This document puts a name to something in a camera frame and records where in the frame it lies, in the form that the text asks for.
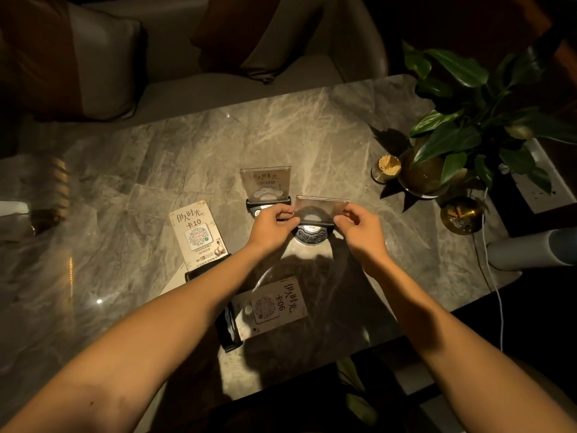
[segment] qr code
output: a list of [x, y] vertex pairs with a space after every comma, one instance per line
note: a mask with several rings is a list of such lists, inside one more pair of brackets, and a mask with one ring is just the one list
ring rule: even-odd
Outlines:
[[212, 243], [212, 236], [206, 223], [185, 231], [184, 235], [191, 250], [196, 250], [199, 247]]
[[253, 313], [255, 314], [255, 320], [257, 323], [276, 318], [279, 315], [279, 310], [276, 307], [275, 301], [270, 296], [253, 299], [252, 304]]

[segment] person's right arm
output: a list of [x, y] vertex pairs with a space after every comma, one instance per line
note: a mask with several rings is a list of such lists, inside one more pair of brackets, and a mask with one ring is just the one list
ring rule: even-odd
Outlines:
[[391, 260], [377, 215], [351, 203], [334, 220], [468, 433], [577, 432], [537, 383]]

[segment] power outlet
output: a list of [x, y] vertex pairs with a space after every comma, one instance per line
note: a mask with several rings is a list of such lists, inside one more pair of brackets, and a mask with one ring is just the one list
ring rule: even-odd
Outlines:
[[577, 198], [571, 192], [563, 178], [553, 166], [547, 153], [535, 138], [525, 143], [538, 167], [546, 170], [551, 178], [552, 194], [548, 195], [543, 190], [532, 183], [526, 175], [514, 173], [513, 179], [517, 183], [517, 188], [527, 201], [530, 209], [537, 214], [544, 211], [554, 210], [577, 202]]

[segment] hand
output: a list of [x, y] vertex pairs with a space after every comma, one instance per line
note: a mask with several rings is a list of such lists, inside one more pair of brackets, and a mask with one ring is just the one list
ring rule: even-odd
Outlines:
[[285, 204], [275, 204], [262, 210], [255, 218], [246, 245], [258, 249], [263, 257], [276, 251], [301, 222], [300, 218], [292, 216], [293, 212], [294, 207]]
[[365, 272], [373, 276], [377, 265], [389, 259], [379, 216], [360, 205], [350, 203], [342, 215], [335, 216], [352, 255]]

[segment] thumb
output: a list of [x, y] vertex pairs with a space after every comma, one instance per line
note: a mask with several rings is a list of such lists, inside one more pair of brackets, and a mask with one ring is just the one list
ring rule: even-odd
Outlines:
[[347, 232], [350, 228], [355, 226], [354, 222], [347, 216], [338, 215], [333, 218], [335, 225], [343, 232], [344, 236], [347, 236]]
[[287, 229], [287, 231], [291, 232], [293, 229], [295, 229], [298, 226], [298, 224], [300, 222], [301, 222], [301, 219], [299, 217], [292, 217], [283, 223], [284, 223], [284, 226]]

